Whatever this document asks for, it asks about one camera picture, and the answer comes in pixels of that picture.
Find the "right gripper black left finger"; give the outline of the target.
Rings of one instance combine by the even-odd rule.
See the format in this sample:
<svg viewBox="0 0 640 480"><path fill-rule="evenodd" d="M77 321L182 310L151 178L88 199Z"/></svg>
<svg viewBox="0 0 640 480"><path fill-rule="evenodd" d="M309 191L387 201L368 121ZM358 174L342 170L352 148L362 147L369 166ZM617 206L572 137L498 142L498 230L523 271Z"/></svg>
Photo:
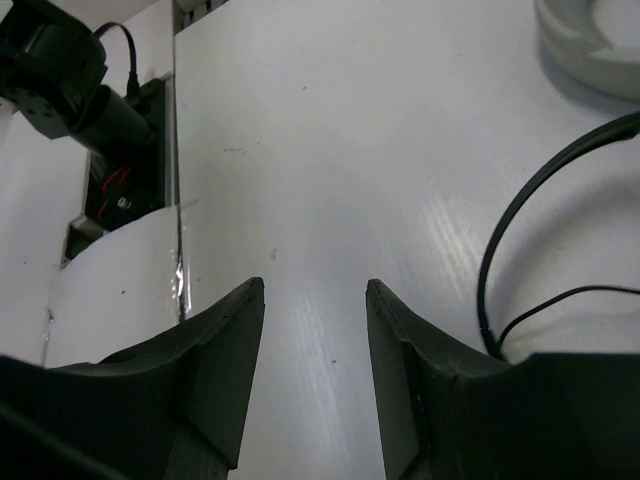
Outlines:
<svg viewBox="0 0 640 480"><path fill-rule="evenodd" d="M251 278L97 363L1 360L5 479L224 479L238 465L264 322Z"/></svg>

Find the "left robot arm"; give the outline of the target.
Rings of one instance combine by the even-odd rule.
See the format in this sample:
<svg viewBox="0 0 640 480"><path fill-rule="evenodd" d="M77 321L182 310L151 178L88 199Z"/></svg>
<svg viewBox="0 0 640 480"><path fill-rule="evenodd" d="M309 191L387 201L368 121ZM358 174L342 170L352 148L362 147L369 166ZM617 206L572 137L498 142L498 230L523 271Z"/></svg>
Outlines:
<svg viewBox="0 0 640 480"><path fill-rule="evenodd" d="M104 158L134 163L151 155L158 133L144 116L148 103L127 28L126 94L103 82L102 38L116 26L91 30L49 1L13 2L1 22L1 96L45 137L71 137Z"/></svg>

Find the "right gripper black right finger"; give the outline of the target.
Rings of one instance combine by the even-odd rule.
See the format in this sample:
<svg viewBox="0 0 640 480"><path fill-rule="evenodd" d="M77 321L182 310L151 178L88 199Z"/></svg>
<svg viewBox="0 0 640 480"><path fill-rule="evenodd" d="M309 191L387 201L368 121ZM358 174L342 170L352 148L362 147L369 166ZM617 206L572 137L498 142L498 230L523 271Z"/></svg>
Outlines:
<svg viewBox="0 0 640 480"><path fill-rule="evenodd" d="M635 479L639 358L543 353L511 365L366 290L389 479Z"/></svg>

